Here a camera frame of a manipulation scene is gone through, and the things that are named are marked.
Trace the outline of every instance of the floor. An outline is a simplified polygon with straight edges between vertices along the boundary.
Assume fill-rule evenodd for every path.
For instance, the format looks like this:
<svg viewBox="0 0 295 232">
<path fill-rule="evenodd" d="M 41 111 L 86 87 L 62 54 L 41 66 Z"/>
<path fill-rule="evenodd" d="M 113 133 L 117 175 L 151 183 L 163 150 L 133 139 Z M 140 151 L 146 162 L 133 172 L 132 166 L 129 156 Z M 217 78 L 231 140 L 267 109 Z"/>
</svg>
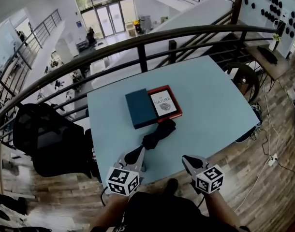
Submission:
<svg viewBox="0 0 295 232">
<path fill-rule="evenodd" d="M 97 42 L 100 43 L 104 43 L 105 45 L 112 45 L 112 44 L 115 44 L 115 43 L 118 43 L 118 42 L 121 42 L 121 41 L 124 41 L 124 40 L 127 40 L 129 39 L 130 36 L 127 34 L 127 32 L 122 32 L 122 33 L 118 33 L 116 35 L 112 35 L 112 36 L 108 36 L 106 37 L 105 39 L 100 39 L 98 40 Z M 78 55 L 78 57 L 81 57 L 87 53 L 90 53 L 91 51 L 88 49 L 88 50 L 85 50 L 84 52 L 80 53 Z M 111 63 L 115 62 L 117 59 L 119 59 L 121 56 L 122 56 L 123 52 L 119 52 L 119 53 L 115 53 L 111 56 L 109 56 L 107 59 L 107 61 L 105 62 L 106 64 L 106 67 L 109 66 Z M 88 71 L 86 73 L 86 76 L 90 76 L 90 72 Z M 91 86 L 91 81 L 90 82 L 87 82 L 85 84 L 83 84 L 80 88 L 80 91 L 79 92 L 76 92 L 76 96 L 80 95 L 80 94 L 84 94 L 86 92 L 89 92 L 93 90 L 92 86 Z M 74 103 L 74 108 L 78 108 L 78 107 L 81 107 L 83 105 L 86 105 L 88 103 L 87 101 L 87 98 L 83 98 L 83 99 L 80 99 L 78 101 L 76 101 Z M 75 117 L 81 117 L 85 114 L 85 110 L 83 111 L 79 111 L 79 112 L 76 112 L 75 113 Z"/>
<path fill-rule="evenodd" d="M 295 67 L 280 79 L 280 84 L 288 89 L 294 81 Z M 295 109 L 280 84 L 276 83 L 267 93 L 272 123 L 280 135 L 278 140 L 271 129 L 270 153 L 274 154 L 278 145 L 279 162 L 295 171 Z M 268 113 L 262 90 L 256 101 L 263 110 L 261 129 L 268 131 Z M 240 144 L 233 143 L 209 160 L 219 164 L 224 170 L 225 181 L 221 193 L 231 208 L 236 210 L 239 207 L 236 212 L 243 225 L 248 226 L 251 231 L 284 232 L 295 220 L 295 174 L 276 164 L 272 167 L 265 165 L 267 156 L 262 149 L 265 142 L 265 132 L 261 131 L 256 135 L 255 141 L 249 139 Z M 15 162 L 19 165 L 20 175 L 13 176 L 3 171 L 5 188 L 36 195 L 37 199 L 29 200 L 31 211 L 25 217 L 1 207 L 11 216 L 11 221 L 0 220 L 0 224 L 13 227 L 42 226 L 51 228 L 54 232 L 87 231 L 90 221 L 102 208 L 100 193 L 103 187 L 96 179 L 88 179 L 83 174 L 44 178 L 34 171 L 30 161 L 17 159 Z M 170 177 L 179 180 L 177 196 L 190 199 L 195 204 L 201 201 L 202 196 L 195 194 L 189 185 L 190 177 L 185 171 Z M 158 189 L 167 179 L 152 183 L 145 189 Z M 205 203 L 202 204 L 201 211 L 207 214 Z"/>
</svg>

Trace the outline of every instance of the table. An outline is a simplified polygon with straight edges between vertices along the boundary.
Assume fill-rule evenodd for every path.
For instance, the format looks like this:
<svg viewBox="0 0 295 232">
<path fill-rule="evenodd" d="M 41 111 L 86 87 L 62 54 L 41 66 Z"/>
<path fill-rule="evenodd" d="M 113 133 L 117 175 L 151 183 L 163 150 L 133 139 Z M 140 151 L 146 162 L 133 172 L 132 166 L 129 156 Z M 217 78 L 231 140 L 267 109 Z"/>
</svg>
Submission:
<svg viewBox="0 0 295 232">
<path fill-rule="evenodd" d="M 263 45 L 261 47 L 268 49 L 269 45 Z M 255 61 L 259 63 L 259 65 L 263 68 L 263 70 L 266 73 L 266 76 L 262 84 L 265 82 L 268 76 L 270 77 L 271 83 L 270 83 L 269 91 L 272 89 L 275 81 L 278 80 L 282 75 L 284 75 L 291 68 L 289 61 L 286 58 L 284 58 L 277 50 L 273 51 L 274 56 L 278 60 L 277 64 L 271 64 L 270 62 L 268 62 L 267 59 L 258 51 L 257 46 L 247 47 L 246 50 L 249 52 L 249 54 L 253 56 Z"/>
<path fill-rule="evenodd" d="M 96 89 L 88 94 L 89 120 L 100 175 L 105 178 L 122 152 L 140 145 L 157 125 L 135 130 L 125 95 L 169 85 L 183 115 L 176 130 L 146 151 L 144 184 L 184 169 L 184 154 L 209 157 L 258 123 L 255 113 L 230 78 L 209 57 L 171 64 Z"/>
<path fill-rule="evenodd" d="M 2 157 L 1 156 L 2 156 L 2 153 L 4 150 L 7 150 L 8 153 L 13 153 L 13 154 L 18 155 L 20 157 L 29 158 L 31 160 L 31 158 L 29 156 L 26 156 L 21 151 L 13 150 L 0 142 L 0 194 L 4 194 L 7 196 L 11 196 L 11 197 L 22 197 L 22 198 L 35 199 L 36 197 L 34 195 L 15 193 L 15 192 L 7 191 L 3 188 L 3 184 L 2 184 Z"/>
</svg>

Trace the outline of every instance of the white cable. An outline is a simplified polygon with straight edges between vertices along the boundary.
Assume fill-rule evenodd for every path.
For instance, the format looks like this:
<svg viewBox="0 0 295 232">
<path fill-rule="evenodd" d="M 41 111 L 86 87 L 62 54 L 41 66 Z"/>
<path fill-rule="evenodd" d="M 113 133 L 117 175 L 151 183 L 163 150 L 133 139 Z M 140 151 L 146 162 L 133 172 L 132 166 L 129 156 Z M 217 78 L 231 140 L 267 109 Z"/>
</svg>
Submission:
<svg viewBox="0 0 295 232">
<path fill-rule="evenodd" d="M 270 124 L 271 124 L 272 129 L 275 131 L 275 133 L 278 136 L 278 141 L 277 141 L 277 146 L 276 146 L 276 154 L 277 154 L 277 157 L 278 157 L 278 145 L 279 145 L 280 136 L 279 136 L 277 130 L 275 130 L 273 124 L 272 124 L 272 120 L 271 120 L 271 117 L 270 117 L 270 111 L 269 111 L 269 107 L 268 107 L 267 96 L 266 96 L 265 92 L 266 92 L 265 85 L 263 85 L 263 93 L 264 93 L 264 96 L 265 96 L 265 103 L 266 103 L 266 106 L 267 106 L 268 118 L 269 118 L 269 155 L 270 155 Z"/>
<path fill-rule="evenodd" d="M 257 181 L 258 181 L 258 179 L 259 179 L 260 174 L 262 173 L 262 171 L 264 170 L 266 164 L 267 164 L 269 161 L 270 161 L 270 158 L 265 162 L 263 168 L 261 169 L 261 171 L 259 172 L 259 175 L 257 176 L 257 179 L 256 179 L 256 181 L 255 181 L 253 187 L 250 189 L 250 191 L 249 191 L 248 194 L 245 196 L 244 200 L 243 200 L 242 203 L 238 206 L 237 209 L 239 209 L 239 208 L 241 207 L 241 205 L 243 205 L 244 201 L 246 200 L 246 198 L 248 197 L 248 195 L 249 195 L 249 194 L 251 193 L 251 191 L 253 190 L 254 186 L 256 185 L 256 183 L 257 183 Z"/>
</svg>

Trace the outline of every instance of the book cover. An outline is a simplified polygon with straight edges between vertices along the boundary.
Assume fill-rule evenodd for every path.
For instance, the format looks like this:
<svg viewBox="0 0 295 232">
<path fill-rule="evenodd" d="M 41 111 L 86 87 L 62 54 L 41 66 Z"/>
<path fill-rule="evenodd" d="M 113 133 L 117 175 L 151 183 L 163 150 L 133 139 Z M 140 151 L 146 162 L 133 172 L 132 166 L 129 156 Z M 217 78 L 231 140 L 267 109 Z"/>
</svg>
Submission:
<svg viewBox="0 0 295 232">
<path fill-rule="evenodd" d="M 158 122 L 182 115 L 182 110 L 168 85 L 149 90 L 148 94 L 154 106 Z"/>
</svg>

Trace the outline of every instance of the lower floor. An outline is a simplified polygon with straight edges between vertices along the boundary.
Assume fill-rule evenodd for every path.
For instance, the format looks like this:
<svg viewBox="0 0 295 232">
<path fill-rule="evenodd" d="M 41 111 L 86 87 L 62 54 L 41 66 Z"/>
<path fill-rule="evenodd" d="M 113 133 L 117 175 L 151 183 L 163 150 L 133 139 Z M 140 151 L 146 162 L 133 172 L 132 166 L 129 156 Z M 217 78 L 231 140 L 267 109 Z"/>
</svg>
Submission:
<svg viewBox="0 0 295 232">
<path fill-rule="evenodd" d="M 264 151 L 271 155 L 277 151 L 279 163 L 295 171 L 295 108 L 286 93 L 294 81 L 295 67 L 281 77 L 270 92 L 268 88 L 265 93 L 260 90 L 255 102 L 262 108 L 263 124 L 254 140 L 232 143 L 209 158 L 225 172 L 221 194 L 251 231 L 284 232 L 295 220 L 295 174 L 277 164 L 269 167 L 268 157 L 264 155 Z M 277 133 L 272 128 L 269 130 L 268 115 Z M 16 159 L 15 163 L 20 174 L 14 176 L 3 171 L 5 189 L 33 194 L 36 199 L 28 200 L 28 216 L 1 206 L 11 221 L 0 220 L 0 224 L 41 226 L 55 232 L 88 230 L 103 207 L 100 199 L 103 187 L 97 179 L 88 179 L 83 174 L 45 178 L 35 172 L 31 161 Z M 151 192 L 162 188 L 172 177 L 179 181 L 176 195 L 199 204 L 202 195 L 198 196 L 189 185 L 190 177 L 185 171 L 143 189 Z M 207 215 L 205 202 L 200 210 Z"/>
</svg>

